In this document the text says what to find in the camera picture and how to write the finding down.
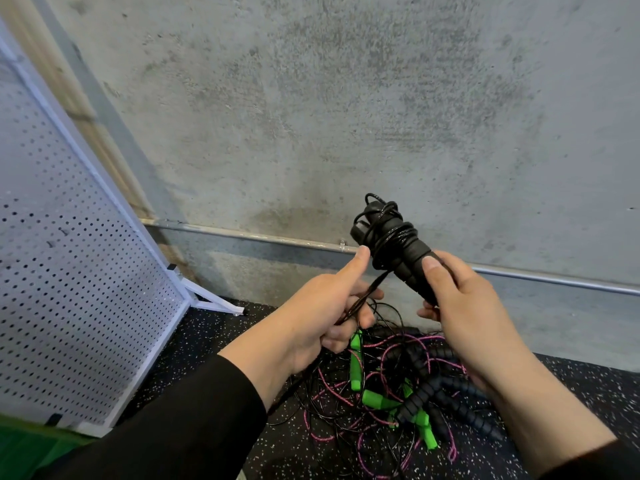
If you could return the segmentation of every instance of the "person's left hand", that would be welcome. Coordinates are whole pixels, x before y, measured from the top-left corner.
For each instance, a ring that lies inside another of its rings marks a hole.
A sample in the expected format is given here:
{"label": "person's left hand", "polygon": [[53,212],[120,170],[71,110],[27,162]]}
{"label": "person's left hand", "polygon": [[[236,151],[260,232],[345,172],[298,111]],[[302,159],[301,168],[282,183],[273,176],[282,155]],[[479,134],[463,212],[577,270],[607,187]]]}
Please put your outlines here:
{"label": "person's left hand", "polygon": [[[292,333],[292,373],[302,371],[313,362],[322,347],[334,353],[342,352],[358,324],[368,328],[375,322],[371,308],[364,305],[356,318],[336,325],[369,288],[360,279],[369,264],[369,256],[369,248],[361,246],[338,273],[311,279],[273,313],[273,318]],[[382,297],[382,290],[371,295],[374,299]]]}

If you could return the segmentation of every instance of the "green mat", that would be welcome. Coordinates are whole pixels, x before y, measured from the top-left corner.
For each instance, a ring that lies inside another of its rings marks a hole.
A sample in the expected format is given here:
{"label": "green mat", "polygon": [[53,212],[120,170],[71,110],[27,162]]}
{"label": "green mat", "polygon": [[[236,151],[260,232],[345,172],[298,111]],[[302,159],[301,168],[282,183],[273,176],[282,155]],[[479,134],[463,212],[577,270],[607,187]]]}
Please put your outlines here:
{"label": "green mat", "polygon": [[38,468],[93,439],[0,415],[0,479],[27,480]]}

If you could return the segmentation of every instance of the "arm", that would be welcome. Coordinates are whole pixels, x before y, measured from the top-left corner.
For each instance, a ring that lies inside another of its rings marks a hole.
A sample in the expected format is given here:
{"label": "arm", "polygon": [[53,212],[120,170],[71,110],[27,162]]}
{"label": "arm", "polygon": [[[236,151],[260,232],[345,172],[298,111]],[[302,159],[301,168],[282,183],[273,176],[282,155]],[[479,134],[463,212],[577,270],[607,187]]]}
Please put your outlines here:
{"label": "arm", "polygon": [[[322,346],[347,347],[356,321],[334,323],[367,290],[360,277],[368,262],[369,250],[361,248],[337,274],[315,277],[131,420],[34,479],[235,479],[287,377],[313,362]],[[373,324],[368,306],[358,321]]]}
{"label": "arm", "polygon": [[474,382],[489,393],[531,473],[539,477],[616,437],[526,347],[491,284],[448,253],[423,261],[440,309],[428,303],[420,316],[437,319]]}

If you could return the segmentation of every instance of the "white triangular support bracket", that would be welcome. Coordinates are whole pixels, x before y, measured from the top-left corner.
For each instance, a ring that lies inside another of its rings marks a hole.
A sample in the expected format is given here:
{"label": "white triangular support bracket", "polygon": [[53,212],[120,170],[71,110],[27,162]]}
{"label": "white triangular support bracket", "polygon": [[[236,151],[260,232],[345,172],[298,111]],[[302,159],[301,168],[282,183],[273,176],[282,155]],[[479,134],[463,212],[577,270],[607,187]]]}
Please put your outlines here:
{"label": "white triangular support bracket", "polygon": [[205,290],[202,286],[197,285],[184,276],[180,279],[180,282],[185,288],[187,288],[187,290],[200,295],[204,299],[209,300],[202,301],[194,296],[193,302],[191,303],[192,308],[198,308],[200,310],[210,310],[212,312],[231,313],[234,315],[242,315],[244,313],[244,307],[235,306],[229,303],[226,299],[222,299],[218,295],[213,294],[211,291]]}

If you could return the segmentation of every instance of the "fingernail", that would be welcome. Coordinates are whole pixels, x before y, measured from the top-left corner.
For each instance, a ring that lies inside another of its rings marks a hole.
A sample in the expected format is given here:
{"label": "fingernail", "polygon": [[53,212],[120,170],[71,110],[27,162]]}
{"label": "fingernail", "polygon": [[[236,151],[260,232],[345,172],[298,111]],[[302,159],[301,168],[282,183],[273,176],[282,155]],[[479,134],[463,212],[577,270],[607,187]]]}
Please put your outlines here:
{"label": "fingernail", "polygon": [[440,267],[442,266],[440,264],[440,261],[438,261],[436,258],[434,258],[433,256],[427,256],[426,258],[424,258],[422,260],[422,267],[424,268],[424,271],[430,271],[435,267]]}

